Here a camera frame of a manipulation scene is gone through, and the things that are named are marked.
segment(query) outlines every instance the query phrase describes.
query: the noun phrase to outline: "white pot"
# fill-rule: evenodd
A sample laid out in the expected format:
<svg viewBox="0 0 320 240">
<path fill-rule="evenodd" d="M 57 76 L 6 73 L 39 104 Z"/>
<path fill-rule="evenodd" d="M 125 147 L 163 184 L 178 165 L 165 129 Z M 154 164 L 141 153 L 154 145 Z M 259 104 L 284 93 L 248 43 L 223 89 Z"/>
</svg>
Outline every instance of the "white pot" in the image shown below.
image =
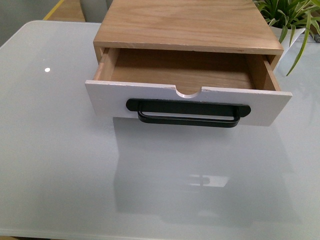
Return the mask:
<svg viewBox="0 0 320 240">
<path fill-rule="evenodd" d="M 280 38 L 280 35 L 281 35 L 282 29 L 271 26 L 271 30 L 272 30 L 273 34 L 279 39 L 279 38 Z M 283 51 L 283 53 L 282 53 L 282 55 L 281 55 L 280 60 L 284 57 L 284 55 L 288 52 L 288 50 L 289 50 L 289 48 L 292 46 L 292 44 L 294 44 L 294 42 L 297 40 L 297 38 L 298 38 L 301 34 L 303 34 L 305 30 L 306 30 L 305 28 L 296 29 L 295 32 L 294 32 L 292 41 L 291 41 L 291 45 L 290 45 L 290 37 L 291 37 L 291 32 L 292 32 L 292 30 L 291 30 L 291 29 L 288 29 L 288 32 L 287 32 L 284 40 L 283 40 L 282 43 L 281 43 L 284 51 Z"/>
</svg>

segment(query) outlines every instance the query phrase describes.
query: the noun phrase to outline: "gray floor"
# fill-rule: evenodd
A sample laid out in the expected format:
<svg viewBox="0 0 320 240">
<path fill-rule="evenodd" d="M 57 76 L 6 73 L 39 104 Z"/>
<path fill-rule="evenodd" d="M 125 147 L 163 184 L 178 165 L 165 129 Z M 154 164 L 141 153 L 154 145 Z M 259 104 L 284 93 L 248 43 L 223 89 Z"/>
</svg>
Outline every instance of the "gray floor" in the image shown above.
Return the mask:
<svg viewBox="0 0 320 240">
<path fill-rule="evenodd" d="M 19 28 L 42 20 L 59 0 L 0 0 L 0 46 Z"/>
</svg>

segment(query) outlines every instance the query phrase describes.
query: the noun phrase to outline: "wooden cabinet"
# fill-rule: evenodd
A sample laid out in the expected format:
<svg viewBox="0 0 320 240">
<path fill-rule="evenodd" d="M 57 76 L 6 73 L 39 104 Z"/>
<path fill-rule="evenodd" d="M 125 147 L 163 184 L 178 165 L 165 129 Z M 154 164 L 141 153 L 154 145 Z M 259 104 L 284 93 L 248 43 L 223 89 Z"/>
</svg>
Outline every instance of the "wooden cabinet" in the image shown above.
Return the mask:
<svg viewBox="0 0 320 240">
<path fill-rule="evenodd" d="M 292 96 L 273 74 L 283 49 L 252 0 L 114 0 L 93 44 L 99 67 L 85 84 L 97 115 L 138 118 L 129 99 L 189 101 L 249 106 L 239 123 L 269 126 Z"/>
</svg>

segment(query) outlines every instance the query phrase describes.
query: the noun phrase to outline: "green leaf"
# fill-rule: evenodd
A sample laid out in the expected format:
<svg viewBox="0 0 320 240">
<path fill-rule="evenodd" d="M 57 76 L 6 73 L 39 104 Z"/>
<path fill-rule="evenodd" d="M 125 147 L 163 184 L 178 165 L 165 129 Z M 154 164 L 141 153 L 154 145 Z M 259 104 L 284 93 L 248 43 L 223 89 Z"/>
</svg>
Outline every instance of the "green leaf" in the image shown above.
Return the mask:
<svg viewBox="0 0 320 240">
<path fill-rule="evenodd" d="M 294 37 L 294 35 L 295 35 L 295 32 L 296 32 L 296 26 L 295 25 L 292 25 L 292 24 L 290 24 L 290 26 L 291 26 L 291 36 L 290 36 L 290 43 L 289 43 L 289 47 L 291 47 L 291 43 L 292 43 L 292 39 L 293 39 L 293 37 Z"/>
<path fill-rule="evenodd" d="M 298 3 L 294 8 L 294 12 L 299 13 L 303 8 L 304 8 L 304 5 L 300 1 L 298 1 Z"/>
<path fill-rule="evenodd" d="M 266 9 L 262 9 L 260 12 L 261 12 L 261 14 L 262 14 L 262 16 L 264 18 L 266 18 L 266 16 L 270 16 L 271 15 L 270 12 L 268 12 Z"/>
<path fill-rule="evenodd" d="M 311 21 L 320 21 L 320 16 L 316 16 L 316 17 L 311 17 Z M 302 19 L 302 20 L 299 20 L 299 21 L 296 21 L 294 23 L 292 23 L 293 25 L 302 25 L 303 28 L 306 26 L 307 24 L 307 19 Z"/>
<path fill-rule="evenodd" d="M 284 19 L 285 19 L 285 26 L 288 25 L 288 22 L 289 22 L 289 17 L 280 9 L 278 9 L 278 13 L 281 13 L 283 16 L 284 16 Z"/>
<path fill-rule="evenodd" d="M 305 7 L 305 8 L 303 8 L 301 11 L 299 11 L 299 12 L 297 13 L 296 17 L 304 16 L 308 10 L 310 10 L 310 12 L 313 13 L 313 12 L 319 10 L 319 9 L 320 9 L 320 7 L 314 6 L 314 5 L 309 6 L 309 7 Z"/>
<path fill-rule="evenodd" d="M 309 36 L 309 32 L 310 32 L 310 24 L 311 24 L 311 12 L 308 11 L 307 12 L 307 22 L 306 22 L 306 26 L 305 26 L 305 32 L 304 32 L 304 39 L 303 39 L 303 43 L 302 43 L 302 46 L 300 48 L 300 51 L 298 53 L 298 55 L 296 56 L 294 62 L 293 62 L 293 65 L 292 67 L 290 68 L 289 72 L 287 73 L 287 76 L 292 72 L 292 70 L 296 67 L 297 63 L 299 62 L 301 56 L 302 56 L 302 53 L 304 52 L 305 50 L 305 47 L 306 47 L 306 44 L 307 44 L 307 41 L 308 41 L 308 36 Z"/>
<path fill-rule="evenodd" d="M 287 26 L 283 26 L 283 27 L 282 27 L 282 31 L 281 31 L 281 35 L 280 35 L 280 38 L 279 38 L 279 42 L 280 42 L 280 43 L 283 42 L 283 40 L 285 39 L 287 33 L 288 33 L 288 28 L 287 28 Z"/>
<path fill-rule="evenodd" d="M 279 20 L 276 20 L 276 19 L 274 19 L 274 18 L 272 18 L 270 21 L 269 21 L 269 26 L 271 27 L 271 26 L 273 26 L 275 23 L 277 23 Z"/>
<path fill-rule="evenodd" d="M 278 2 L 279 0 L 272 0 L 272 10 L 270 11 L 272 16 L 274 17 L 276 15 L 277 9 L 278 9 Z"/>
<path fill-rule="evenodd" d="M 320 27 L 319 27 L 318 22 L 315 21 L 315 20 L 311 20 L 310 22 L 311 22 L 311 25 L 314 26 L 314 28 L 316 29 L 317 33 L 320 35 Z"/>
<path fill-rule="evenodd" d="M 315 39 L 315 34 L 309 29 L 309 34 L 311 34 L 312 38 Z"/>
<path fill-rule="evenodd" d="M 268 6 L 271 6 L 271 5 L 272 5 L 271 2 L 270 2 L 270 0 L 264 0 L 264 2 L 265 2 L 266 4 L 268 4 Z"/>
<path fill-rule="evenodd" d="M 261 10 L 264 9 L 266 6 L 267 6 L 267 4 L 265 2 L 262 2 L 261 4 L 257 5 L 256 7 L 261 12 Z"/>
<path fill-rule="evenodd" d="M 320 7 L 320 0 L 311 0 L 311 2 L 312 2 L 314 5 Z"/>
<path fill-rule="evenodd" d="M 296 9 L 297 4 L 300 2 L 300 0 L 295 0 L 292 3 L 289 4 L 288 9 Z"/>
</svg>

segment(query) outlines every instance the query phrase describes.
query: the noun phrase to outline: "wooden top panel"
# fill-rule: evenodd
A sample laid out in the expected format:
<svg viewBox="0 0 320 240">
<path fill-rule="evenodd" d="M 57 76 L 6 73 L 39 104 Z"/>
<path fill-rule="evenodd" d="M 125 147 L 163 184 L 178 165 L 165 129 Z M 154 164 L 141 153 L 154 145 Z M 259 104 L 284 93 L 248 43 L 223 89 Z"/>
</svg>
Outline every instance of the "wooden top panel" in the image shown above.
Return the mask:
<svg viewBox="0 0 320 240">
<path fill-rule="evenodd" d="M 114 0 L 94 45 L 268 55 L 283 52 L 252 0 Z"/>
</svg>

